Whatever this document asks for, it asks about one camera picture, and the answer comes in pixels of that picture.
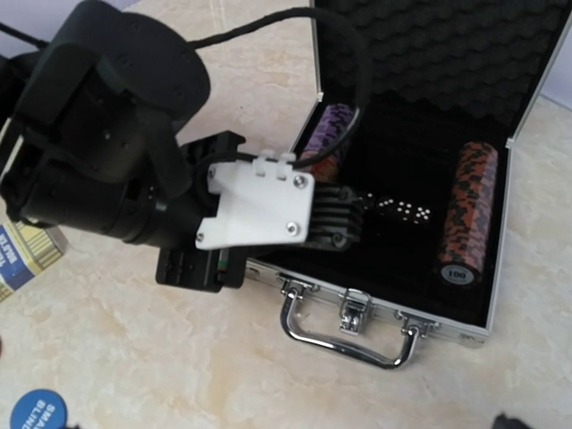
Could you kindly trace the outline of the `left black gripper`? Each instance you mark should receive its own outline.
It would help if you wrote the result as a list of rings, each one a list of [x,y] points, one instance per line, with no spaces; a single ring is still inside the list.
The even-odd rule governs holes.
[[[214,156],[235,155],[245,142],[240,135],[224,131],[182,146],[191,167],[192,184],[182,195],[167,203],[160,226],[164,228],[156,266],[156,282],[187,290],[216,293],[238,289],[245,280],[246,248],[201,249],[206,240],[201,223],[215,216],[218,198],[208,192],[207,175]]]

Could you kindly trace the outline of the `aluminium poker chip case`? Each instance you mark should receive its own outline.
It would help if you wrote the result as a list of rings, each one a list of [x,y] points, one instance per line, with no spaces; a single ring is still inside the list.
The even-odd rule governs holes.
[[[282,329],[295,341],[393,369],[419,339],[479,348],[492,329],[511,151],[571,26],[568,1],[323,1],[368,45],[372,98],[338,179],[432,210],[428,225],[365,212],[361,240],[341,253],[278,250],[253,259],[281,284]],[[459,152],[498,152],[482,280],[435,272]]]

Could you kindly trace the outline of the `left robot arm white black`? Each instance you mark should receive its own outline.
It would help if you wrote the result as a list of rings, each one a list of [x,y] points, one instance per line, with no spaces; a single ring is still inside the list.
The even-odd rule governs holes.
[[[354,105],[332,142],[308,158],[243,153],[229,130],[180,145],[210,94],[199,50],[292,18],[321,22],[354,52]],[[212,292],[241,286],[256,254],[358,241],[356,194],[309,171],[353,137],[372,94],[366,42],[340,15],[295,7],[188,41],[146,15],[83,1],[48,41],[1,31],[33,46],[1,60],[1,197],[12,221],[158,248],[157,282]]]

